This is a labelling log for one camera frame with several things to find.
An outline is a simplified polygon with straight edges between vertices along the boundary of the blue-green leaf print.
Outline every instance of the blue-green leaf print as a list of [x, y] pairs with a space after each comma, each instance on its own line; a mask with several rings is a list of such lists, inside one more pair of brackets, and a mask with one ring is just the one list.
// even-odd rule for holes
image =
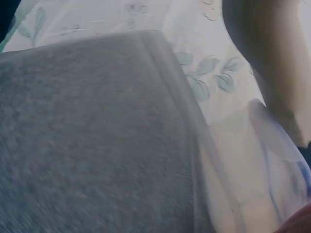
[[46, 14], [43, 7], [39, 7], [35, 16], [35, 31], [34, 31], [34, 38], [37, 37], [40, 30], [43, 28], [45, 22]]
[[198, 75], [208, 74], [216, 68], [219, 60], [213, 56], [203, 59], [200, 63], [198, 68], [196, 69], [196, 73]]
[[234, 82], [230, 75], [228, 74], [217, 74], [214, 75], [218, 87], [227, 93], [234, 91]]
[[190, 86], [194, 92], [196, 99], [199, 102], [206, 101], [210, 97], [209, 88], [205, 82], [199, 80], [199, 76], [195, 72], [190, 72], [187, 74], [190, 77]]
[[20, 23], [18, 29], [18, 34], [20, 34], [21, 36], [24, 36], [26, 38], [30, 38], [30, 32], [28, 31], [28, 29], [25, 27], [25, 25], [23, 23]]
[[177, 52], [176, 57], [182, 66], [190, 65], [193, 62], [193, 55], [187, 52]]
[[226, 71], [238, 71], [243, 66], [243, 62], [239, 57], [232, 57], [228, 59], [228, 61], [225, 63], [224, 67], [222, 68], [221, 72], [224, 73]]

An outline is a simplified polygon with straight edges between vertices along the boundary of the gray fabric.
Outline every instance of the gray fabric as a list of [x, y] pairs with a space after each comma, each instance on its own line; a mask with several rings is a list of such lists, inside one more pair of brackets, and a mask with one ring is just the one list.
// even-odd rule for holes
[[0, 54], [0, 231], [209, 232], [176, 82], [153, 31]]

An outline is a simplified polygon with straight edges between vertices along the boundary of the plastic bag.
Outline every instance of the plastic bag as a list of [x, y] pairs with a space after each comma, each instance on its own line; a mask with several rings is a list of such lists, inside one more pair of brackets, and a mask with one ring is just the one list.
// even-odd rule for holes
[[271, 233], [309, 203], [311, 171], [259, 100], [212, 124], [207, 137], [215, 148], [201, 146], [202, 165], [216, 232]]

